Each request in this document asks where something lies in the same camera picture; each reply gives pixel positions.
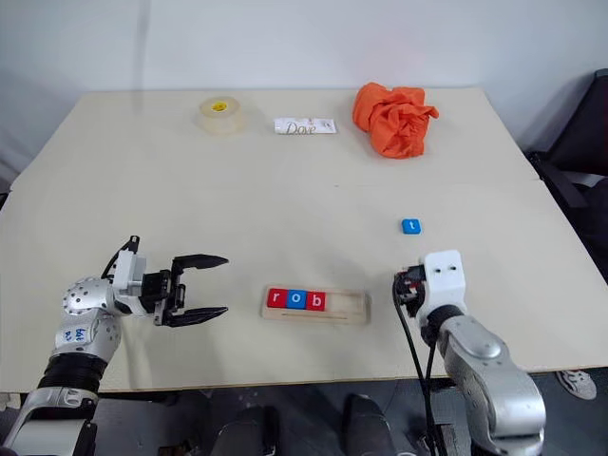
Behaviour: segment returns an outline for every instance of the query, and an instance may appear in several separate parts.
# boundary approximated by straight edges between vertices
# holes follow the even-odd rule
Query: blue letter block
[[[401,227],[406,235],[419,235],[422,231],[418,218],[404,218]]]
[[[306,292],[304,290],[290,290],[287,294],[288,309],[306,309]]]

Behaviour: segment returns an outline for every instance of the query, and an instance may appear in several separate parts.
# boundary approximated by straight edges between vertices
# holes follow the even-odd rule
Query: black pants
[[[347,456],[395,456],[389,424],[382,410],[368,397],[349,398],[344,416]],[[278,419],[267,408],[248,408],[218,435],[211,456],[262,456],[278,450]]]

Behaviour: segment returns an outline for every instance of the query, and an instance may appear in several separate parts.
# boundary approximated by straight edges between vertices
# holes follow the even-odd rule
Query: shoe
[[[344,407],[343,445],[348,456],[394,456],[389,422],[368,396],[352,394]]]
[[[584,370],[560,370],[555,372],[561,385],[573,396],[585,401],[592,401],[598,395],[598,389],[591,375]]]

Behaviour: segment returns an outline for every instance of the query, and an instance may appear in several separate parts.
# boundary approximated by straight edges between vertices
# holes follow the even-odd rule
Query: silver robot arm
[[[105,367],[121,342],[120,317],[152,316],[157,326],[178,327],[202,323],[228,310],[203,308],[176,314],[184,306],[183,270],[212,268],[227,259],[178,256],[170,271],[145,274],[145,258],[137,255],[139,241],[131,237],[101,277],[79,280],[66,291],[62,323],[44,377],[28,395],[4,447],[27,455],[92,455],[97,427],[91,419]]]
[[[395,304],[416,318],[427,344],[437,344],[447,374],[465,397],[474,450],[541,454],[546,419],[541,394],[513,363],[502,339],[468,315],[460,254],[429,254],[421,265],[397,274],[394,286]]]

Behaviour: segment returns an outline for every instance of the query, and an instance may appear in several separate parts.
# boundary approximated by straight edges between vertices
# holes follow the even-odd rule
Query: black cable
[[[436,456],[435,453],[435,432],[430,429],[435,429],[435,418],[433,417],[433,410],[430,406],[430,395],[428,393],[428,385],[425,381],[425,377],[422,374],[422,368],[420,367],[420,361],[418,360],[418,353],[416,352],[416,348],[414,347],[414,341],[411,337],[411,332],[409,332],[408,322],[403,315],[401,310],[401,306],[399,305],[399,299],[396,290],[396,281],[392,284],[392,300],[395,304],[395,309],[397,310],[397,315],[399,315],[399,320],[401,321],[401,326],[403,326],[404,331],[406,332],[406,338],[408,339],[409,351],[411,352],[411,357],[414,360],[414,366],[416,367],[416,373],[418,374],[418,382],[420,383],[420,388],[422,390],[422,395],[425,399],[425,415],[427,416],[427,443],[428,449],[430,450],[430,454],[432,456]]]
[[[107,273],[110,272],[110,269],[112,269],[112,265],[118,259],[118,254],[121,252],[121,250],[126,250],[128,248],[128,246],[130,245],[130,242],[131,242],[131,239],[128,240],[127,242],[125,242],[124,246],[121,247],[120,249],[118,249],[116,251],[116,253],[112,256],[112,258],[108,261],[107,265],[105,266],[104,271],[102,272],[102,278],[107,278]]]
[[[437,450],[439,451],[440,456],[447,456],[446,446],[444,445],[444,439],[440,435],[439,430],[435,426],[435,416],[433,415],[432,407],[430,404],[430,376],[433,370],[433,360],[435,359],[435,349],[437,346],[437,341],[434,341],[430,346],[430,351],[428,352],[428,361],[427,361],[427,376],[425,377],[425,383],[427,384],[428,391],[428,407],[430,409],[431,420],[427,420],[427,432],[432,432],[433,439],[435,440],[435,445],[437,446]],[[429,430],[428,423],[432,421],[432,428]]]

